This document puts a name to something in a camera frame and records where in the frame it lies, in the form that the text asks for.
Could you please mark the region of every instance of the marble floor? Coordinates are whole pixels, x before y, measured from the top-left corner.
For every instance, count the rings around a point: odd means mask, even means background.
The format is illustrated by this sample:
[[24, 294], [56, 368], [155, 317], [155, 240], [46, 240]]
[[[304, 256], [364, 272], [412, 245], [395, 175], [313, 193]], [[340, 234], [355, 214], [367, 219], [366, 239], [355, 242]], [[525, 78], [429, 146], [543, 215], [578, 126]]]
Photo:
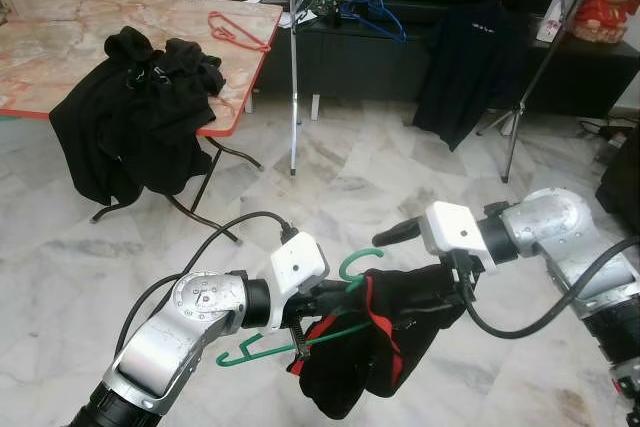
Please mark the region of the marble floor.
[[[496, 131], [469, 136], [450, 153], [432, 134], [404, 127], [406, 104], [323, 99], [321, 120], [300, 127], [298, 175], [289, 176], [286, 99], [255, 99], [226, 142], [255, 155], [259, 172], [223, 157], [199, 213], [219, 220], [268, 209], [310, 232], [337, 276], [340, 261], [371, 236], [441, 199], [482, 206], [516, 201], [530, 191], [565, 187], [584, 196], [604, 235], [624, 235], [593, 193], [602, 168], [599, 147], [578, 135], [575, 120], [529, 117], [511, 181], [499, 180], [505, 140]], [[199, 184], [192, 179], [183, 198]], [[0, 426], [61, 426], [83, 405], [108, 366], [124, 316], [156, 279], [180, 270], [210, 230], [157, 194], [89, 224], [97, 206], [73, 188], [48, 123], [0, 122]], [[197, 268], [255, 274], [278, 247], [278, 229], [255, 220], [213, 244]], [[408, 270], [432, 262], [419, 240], [385, 249], [363, 268]], [[540, 259], [524, 259], [485, 276], [477, 308], [493, 324], [516, 328], [559, 296]], [[161, 425], [324, 426], [279, 354], [233, 368], [215, 357], [252, 332], [209, 346], [198, 371]], [[289, 342], [286, 332], [265, 345]], [[463, 316], [442, 331], [398, 393], [365, 393], [346, 426], [611, 427], [627, 406], [614, 392], [596, 342], [570, 311], [536, 335], [500, 340]]]

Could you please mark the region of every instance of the black cloth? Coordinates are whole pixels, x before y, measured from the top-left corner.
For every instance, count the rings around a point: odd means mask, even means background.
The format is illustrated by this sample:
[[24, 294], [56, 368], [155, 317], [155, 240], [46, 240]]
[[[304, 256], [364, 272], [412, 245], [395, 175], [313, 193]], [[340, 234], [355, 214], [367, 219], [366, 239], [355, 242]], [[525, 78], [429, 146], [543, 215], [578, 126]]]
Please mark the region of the black cloth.
[[368, 270], [356, 290], [364, 313], [327, 316], [312, 324], [307, 340], [340, 332], [367, 320], [371, 325], [355, 333], [310, 347], [306, 361], [287, 370], [300, 376], [300, 388], [332, 419], [343, 419], [364, 389], [391, 397], [433, 342], [440, 329], [451, 326], [464, 312], [455, 306], [420, 311], [425, 296], [452, 289], [451, 270], [433, 265], [411, 272]]
[[491, 102], [515, 100], [526, 39], [498, 0], [450, 9], [418, 97], [413, 125], [453, 152]]
[[195, 42], [154, 51], [132, 27], [105, 41], [108, 59], [51, 112], [76, 189], [103, 205], [134, 202], [143, 187], [182, 191], [208, 171], [195, 131], [215, 119], [208, 95], [224, 85], [220, 59]]

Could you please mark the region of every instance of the metal clothes rack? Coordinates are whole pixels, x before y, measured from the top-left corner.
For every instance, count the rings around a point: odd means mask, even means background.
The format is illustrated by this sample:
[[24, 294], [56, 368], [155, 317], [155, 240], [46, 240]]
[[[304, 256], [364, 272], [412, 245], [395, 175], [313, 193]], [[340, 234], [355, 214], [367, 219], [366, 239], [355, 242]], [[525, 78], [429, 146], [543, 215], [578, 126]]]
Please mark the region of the metal clothes rack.
[[[477, 132], [478, 135], [482, 135], [482, 133], [495, 125], [502, 122], [509, 116], [513, 117], [511, 132], [509, 134], [509, 151], [507, 156], [507, 162], [505, 165], [505, 169], [501, 175], [502, 182], [507, 183], [509, 181], [509, 172], [511, 171], [511, 164], [513, 162], [513, 153], [516, 147], [516, 140], [518, 138], [518, 127], [520, 125], [520, 118], [524, 114], [526, 110], [526, 103], [531, 93], [535, 89], [538, 84], [542, 74], [544, 73], [547, 65], [551, 61], [551, 58], [555, 54], [564, 34], [566, 33], [566, 25], [568, 21], [572, 18], [574, 12], [581, 4], [582, 0], [573, 0], [569, 8], [566, 5], [567, 0], [560, 0], [560, 8], [561, 8], [561, 16], [560, 22], [561, 26], [556, 34], [547, 54], [545, 55], [543, 61], [540, 63], [538, 70], [536, 71], [533, 79], [525, 89], [524, 94], [520, 98], [518, 105], [515, 106], [510, 112], [507, 112], [505, 115], [498, 118], [496, 121], [492, 122], [486, 128]], [[296, 50], [296, 6], [298, 5], [297, 0], [289, 0], [289, 11], [291, 12], [291, 82], [292, 82], [292, 95], [291, 95], [291, 175], [296, 174], [296, 149], [298, 142], [298, 65], [297, 65], [297, 50]]]

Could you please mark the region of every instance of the green plastic hanger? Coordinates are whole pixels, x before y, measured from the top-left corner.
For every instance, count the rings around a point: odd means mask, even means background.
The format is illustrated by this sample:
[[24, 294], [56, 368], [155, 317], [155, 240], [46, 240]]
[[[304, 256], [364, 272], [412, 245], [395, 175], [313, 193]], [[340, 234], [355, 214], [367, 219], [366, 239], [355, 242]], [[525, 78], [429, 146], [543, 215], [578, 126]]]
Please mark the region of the green plastic hanger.
[[[384, 256], [384, 252], [379, 249], [363, 249], [358, 252], [354, 252], [349, 257], [344, 259], [342, 264], [340, 264], [340, 278], [342, 280], [346, 280], [350, 282], [345, 289], [346, 292], [351, 292], [356, 289], [362, 282], [364, 281], [364, 276], [362, 274], [357, 275], [349, 275], [347, 273], [347, 268], [354, 261], [358, 260], [360, 257], [365, 257], [367, 255], [375, 255], [376, 257]], [[318, 337], [317, 339], [308, 340], [305, 342], [306, 345], [314, 345], [319, 344], [321, 342], [326, 342], [327, 340], [337, 339], [338, 337], [342, 337], [345, 335], [352, 334], [357, 332], [358, 330], [362, 330], [365, 327], [371, 325], [371, 322], [363, 322], [361, 324], [354, 325], [353, 327], [349, 327], [348, 329], [342, 330], [340, 332], [335, 332], [333, 334], [325, 335], [322, 337]], [[287, 350], [294, 350], [296, 346], [294, 344], [285, 345], [283, 347], [276, 347], [275, 349], [265, 350], [264, 352], [258, 352], [252, 354], [249, 352], [249, 346], [262, 338], [262, 334], [255, 334], [252, 337], [249, 337], [244, 342], [240, 342], [240, 352], [242, 352], [242, 357], [232, 360], [226, 360], [229, 357], [229, 352], [223, 352], [216, 358], [216, 364], [220, 367], [233, 367], [234, 365], [243, 364], [244, 362], [249, 362], [251, 360], [261, 359], [262, 357], [268, 357], [269, 355], [279, 354], [280, 352], [286, 352]]]

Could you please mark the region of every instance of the tv stand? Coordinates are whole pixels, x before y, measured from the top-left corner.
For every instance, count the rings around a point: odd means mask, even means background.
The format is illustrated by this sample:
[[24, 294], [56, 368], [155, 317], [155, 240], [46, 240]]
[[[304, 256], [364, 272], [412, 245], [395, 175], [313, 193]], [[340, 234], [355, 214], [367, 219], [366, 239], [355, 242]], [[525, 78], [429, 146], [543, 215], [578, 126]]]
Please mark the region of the tv stand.
[[[537, 18], [516, 21], [530, 33], [526, 85], [550, 44], [535, 40]], [[301, 95], [312, 96], [314, 117], [321, 96], [415, 101], [431, 67], [428, 47], [435, 25], [405, 23], [406, 43], [348, 19], [338, 27], [322, 19], [298, 26], [298, 87]], [[289, 29], [278, 29], [256, 82], [263, 92], [291, 92], [289, 35]], [[639, 55], [625, 42], [592, 44], [567, 34], [527, 101], [527, 111], [604, 118], [638, 72]]]

